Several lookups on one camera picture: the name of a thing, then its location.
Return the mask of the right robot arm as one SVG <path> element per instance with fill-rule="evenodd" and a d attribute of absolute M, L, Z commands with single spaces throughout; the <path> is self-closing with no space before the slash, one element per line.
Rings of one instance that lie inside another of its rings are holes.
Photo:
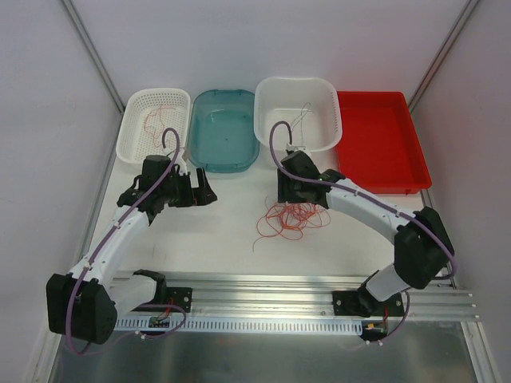
<path fill-rule="evenodd" d="M 320 172 L 303 151 L 289 152 L 277 164 L 278 197 L 284 203 L 312 203 L 341 212 L 372 228 L 394 247 L 393 262 L 375 271 L 341 307 L 368 318 L 393 295 L 422 290 L 454 262 L 454 248 L 440 215 L 430 207 L 409 211 L 361 188 L 333 169 Z"/>

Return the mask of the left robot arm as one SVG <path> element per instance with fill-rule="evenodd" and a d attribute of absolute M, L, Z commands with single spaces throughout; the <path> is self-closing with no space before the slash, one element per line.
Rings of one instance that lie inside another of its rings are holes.
<path fill-rule="evenodd" d="M 202 207 L 216 202 L 205 170 L 196 169 L 198 184 L 180 158 L 147 156 L 140 175 L 117 200 L 109 228 L 99 243 L 66 274 L 53 274 L 46 283 L 49 329 L 65 336 L 102 345 L 117 319 L 137 308 L 160 310 L 170 304 L 166 277 L 136 270 L 123 283 L 112 281 L 135 239 L 145 233 L 166 208 Z"/>

